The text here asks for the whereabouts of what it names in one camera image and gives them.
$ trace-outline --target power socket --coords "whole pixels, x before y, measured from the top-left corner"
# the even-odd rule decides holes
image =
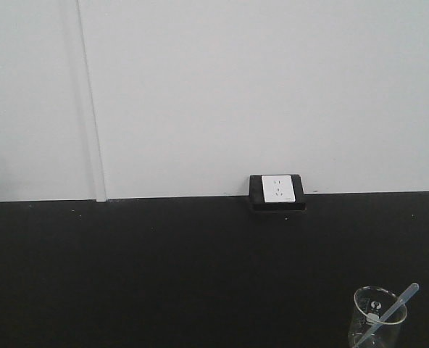
[[[300,175],[250,175],[249,198],[257,212],[305,210]]]
[[[266,203],[295,202],[292,177],[289,175],[261,175]]]

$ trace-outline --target white wall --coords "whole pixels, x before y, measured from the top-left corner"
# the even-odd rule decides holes
[[[429,1],[80,5],[109,198],[429,190]],[[74,0],[0,1],[0,201],[104,194],[82,48]]]
[[[0,1],[0,201],[95,198],[78,29],[74,1]]]
[[[429,190],[429,1],[80,3],[109,197]]]

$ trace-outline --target black outlet box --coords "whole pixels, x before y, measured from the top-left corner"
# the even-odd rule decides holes
[[[301,185],[300,175],[297,174],[274,174],[289,175],[292,179],[293,192],[295,193],[295,202],[265,202],[263,194],[262,175],[250,175],[250,202],[253,210],[258,212],[286,212],[291,210],[305,210],[303,186]]]

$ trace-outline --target black countertop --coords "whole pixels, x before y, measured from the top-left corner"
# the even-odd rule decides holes
[[[0,203],[0,347],[341,347],[360,286],[429,347],[429,192]]]

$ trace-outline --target glass beaker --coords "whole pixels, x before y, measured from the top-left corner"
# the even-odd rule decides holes
[[[359,348],[394,348],[401,324],[406,319],[407,309],[403,304],[385,322],[379,317],[395,303],[398,297],[377,286],[365,286],[356,290],[353,296],[354,308],[348,332],[348,342],[353,347],[372,325],[380,328],[368,337]]]

